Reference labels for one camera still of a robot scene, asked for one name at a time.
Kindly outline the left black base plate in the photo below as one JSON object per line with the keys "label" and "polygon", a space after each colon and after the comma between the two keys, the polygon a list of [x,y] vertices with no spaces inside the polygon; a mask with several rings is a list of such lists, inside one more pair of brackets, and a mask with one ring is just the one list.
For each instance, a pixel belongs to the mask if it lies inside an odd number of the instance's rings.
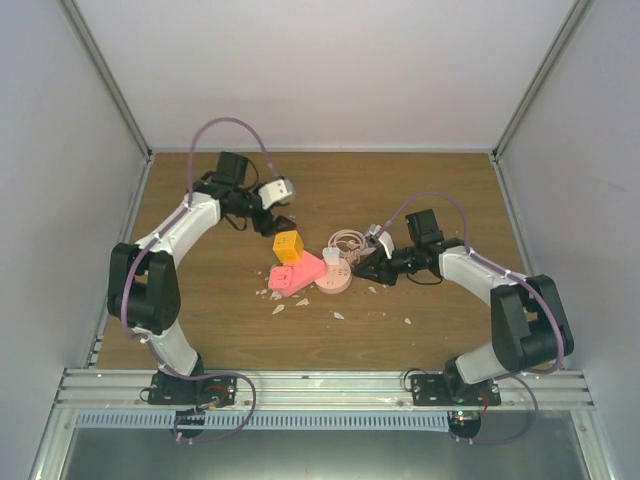
{"label": "left black base plate", "polygon": [[150,386],[140,391],[139,398],[150,405],[217,408],[234,404],[236,387],[237,379],[233,376],[188,381],[158,371]]}

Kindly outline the round pink power strip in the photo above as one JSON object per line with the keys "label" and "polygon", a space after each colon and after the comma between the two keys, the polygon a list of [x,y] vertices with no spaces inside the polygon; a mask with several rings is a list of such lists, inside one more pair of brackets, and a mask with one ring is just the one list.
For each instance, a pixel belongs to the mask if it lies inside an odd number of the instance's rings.
{"label": "round pink power strip", "polygon": [[330,236],[327,246],[341,250],[341,262],[339,266],[328,266],[327,273],[315,281],[315,286],[323,293],[339,294],[350,286],[354,267],[373,249],[368,246],[363,233],[352,229],[336,231]]}

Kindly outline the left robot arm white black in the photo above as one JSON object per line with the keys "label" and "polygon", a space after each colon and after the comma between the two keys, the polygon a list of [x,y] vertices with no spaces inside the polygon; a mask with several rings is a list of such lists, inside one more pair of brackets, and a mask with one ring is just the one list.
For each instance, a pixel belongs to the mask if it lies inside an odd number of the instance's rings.
{"label": "left robot arm white black", "polygon": [[171,391],[185,404],[203,398],[206,380],[201,357],[179,324],[181,294],[177,270],[200,238],[221,221],[250,221],[263,237],[292,230],[295,223],[273,214],[290,203],[295,189],[289,179],[244,184],[245,156],[223,152],[216,169],[189,182],[176,210],[135,243],[119,243],[111,251],[107,290],[108,313],[125,333],[148,346],[160,372],[174,377]]}

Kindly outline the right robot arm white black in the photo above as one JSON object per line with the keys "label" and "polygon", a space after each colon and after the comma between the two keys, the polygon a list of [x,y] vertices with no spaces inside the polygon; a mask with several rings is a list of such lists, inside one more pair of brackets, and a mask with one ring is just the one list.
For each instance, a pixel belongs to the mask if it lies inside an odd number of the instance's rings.
{"label": "right robot arm white black", "polygon": [[407,215],[406,223],[412,245],[405,248],[396,248],[383,226],[370,226],[365,240],[372,251],[356,265],[353,275],[394,286],[402,274],[428,270],[489,307],[491,340],[445,364],[441,381],[447,400],[464,405],[494,379],[548,362],[560,367],[573,353],[573,335],[553,279],[514,273],[479,255],[463,240],[447,239],[431,210]]}

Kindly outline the white usb charger plug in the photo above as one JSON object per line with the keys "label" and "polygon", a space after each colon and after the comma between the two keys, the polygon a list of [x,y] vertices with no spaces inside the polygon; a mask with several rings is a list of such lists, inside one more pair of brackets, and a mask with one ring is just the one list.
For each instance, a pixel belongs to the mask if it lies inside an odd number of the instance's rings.
{"label": "white usb charger plug", "polygon": [[334,246],[327,246],[322,250],[323,260],[327,266],[339,266],[341,262],[341,250]]}

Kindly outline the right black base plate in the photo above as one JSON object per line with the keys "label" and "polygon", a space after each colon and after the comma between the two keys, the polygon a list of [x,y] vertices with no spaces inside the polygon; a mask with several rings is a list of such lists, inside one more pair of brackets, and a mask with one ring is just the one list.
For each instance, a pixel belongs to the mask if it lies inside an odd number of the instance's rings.
{"label": "right black base plate", "polygon": [[408,388],[413,405],[420,407],[484,407],[502,403],[498,386],[488,380],[463,384],[453,392],[443,374],[412,372],[408,376]]}

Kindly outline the yellow cube socket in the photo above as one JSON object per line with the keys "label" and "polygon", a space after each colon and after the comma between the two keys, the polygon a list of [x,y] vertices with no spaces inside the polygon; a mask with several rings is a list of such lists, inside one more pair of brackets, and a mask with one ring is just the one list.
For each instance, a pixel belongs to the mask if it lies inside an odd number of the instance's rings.
{"label": "yellow cube socket", "polygon": [[297,230],[275,235],[272,250],[282,264],[297,263],[304,253],[304,242]]}

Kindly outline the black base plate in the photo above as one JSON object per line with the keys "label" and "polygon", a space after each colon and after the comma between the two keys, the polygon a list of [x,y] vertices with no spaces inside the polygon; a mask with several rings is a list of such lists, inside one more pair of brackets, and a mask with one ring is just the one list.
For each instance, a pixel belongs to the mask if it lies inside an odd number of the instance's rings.
{"label": "black base plate", "polygon": [[140,391],[139,398],[150,405],[217,408],[234,404],[236,387],[237,379],[233,376],[188,381],[158,371],[150,386]]}
{"label": "black base plate", "polygon": [[420,407],[484,407],[502,403],[498,386],[488,380],[463,384],[453,392],[443,374],[412,372],[408,376],[408,388],[413,405]]}

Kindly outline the pink triangular power socket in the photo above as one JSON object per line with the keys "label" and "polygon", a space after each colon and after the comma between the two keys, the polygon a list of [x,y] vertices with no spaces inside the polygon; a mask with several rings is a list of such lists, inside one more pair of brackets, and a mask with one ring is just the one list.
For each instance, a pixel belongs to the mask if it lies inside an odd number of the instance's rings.
{"label": "pink triangular power socket", "polygon": [[328,266],[322,259],[304,251],[299,261],[276,266],[270,271],[268,288],[283,297],[291,297],[323,277],[327,271]]}

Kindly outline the aluminium front rail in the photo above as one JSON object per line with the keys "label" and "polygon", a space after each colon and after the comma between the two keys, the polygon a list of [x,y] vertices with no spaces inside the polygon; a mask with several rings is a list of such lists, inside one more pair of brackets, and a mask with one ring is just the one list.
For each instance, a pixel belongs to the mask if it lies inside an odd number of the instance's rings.
{"label": "aluminium front rail", "polygon": [[[140,398],[152,370],[68,369],[54,399],[56,407],[146,408]],[[262,411],[418,411],[401,371],[246,371]],[[524,376],[497,383],[501,403],[493,409],[592,410],[594,403],[579,371]]]}

